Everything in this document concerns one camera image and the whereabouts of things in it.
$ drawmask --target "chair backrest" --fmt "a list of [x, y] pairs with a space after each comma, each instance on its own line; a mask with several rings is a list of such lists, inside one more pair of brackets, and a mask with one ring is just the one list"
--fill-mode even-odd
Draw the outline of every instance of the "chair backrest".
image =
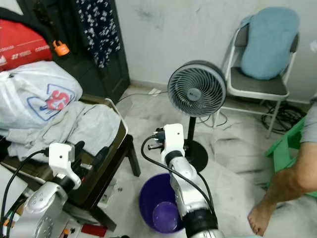
[[[249, 34], [249, 24], [246, 24], [244, 27], [241, 27], [238, 30], [234, 46], [235, 47], [246, 47], [248, 44], [248, 34]], [[295, 36], [292, 46], [290, 48], [290, 52], [294, 53], [297, 51], [297, 46], [298, 46], [298, 41], [299, 41], [299, 33]]]

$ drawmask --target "purple bucket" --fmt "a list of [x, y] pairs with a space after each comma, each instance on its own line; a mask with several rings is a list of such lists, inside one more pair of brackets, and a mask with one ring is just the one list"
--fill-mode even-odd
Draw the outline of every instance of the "purple bucket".
[[174, 233], [184, 228], [169, 180], [169, 174], [150, 178], [143, 185], [139, 198], [143, 220], [153, 230], [164, 234]]

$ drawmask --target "electric fan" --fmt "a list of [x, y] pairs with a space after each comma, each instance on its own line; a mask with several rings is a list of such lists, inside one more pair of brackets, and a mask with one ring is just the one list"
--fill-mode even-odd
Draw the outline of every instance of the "electric fan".
[[195, 60], [178, 68], [168, 82], [172, 104], [190, 116], [185, 157], [200, 172], [208, 163], [205, 148], [193, 140], [197, 117], [210, 116], [220, 109], [226, 97], [225, 78], [214, 64]]

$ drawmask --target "bare foot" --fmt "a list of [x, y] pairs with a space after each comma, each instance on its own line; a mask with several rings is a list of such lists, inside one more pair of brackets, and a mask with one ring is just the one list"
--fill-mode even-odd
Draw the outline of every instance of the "bare foot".
[[263, 236], [267, 229], [269, 219], [275, 209], [275, 205], [267, 205], [260, 202], [248, 215], [248, 220], [253, 232]]

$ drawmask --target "blue cushion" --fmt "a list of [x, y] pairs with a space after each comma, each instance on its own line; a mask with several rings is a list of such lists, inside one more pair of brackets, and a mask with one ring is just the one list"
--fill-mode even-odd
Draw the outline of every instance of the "blue cushion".
[[242, 71], [262, 80], [279, 75], [289, 63], [290, 48], [298, 27], [297, 14], [284, 7], [268, 7], [251, 17]]

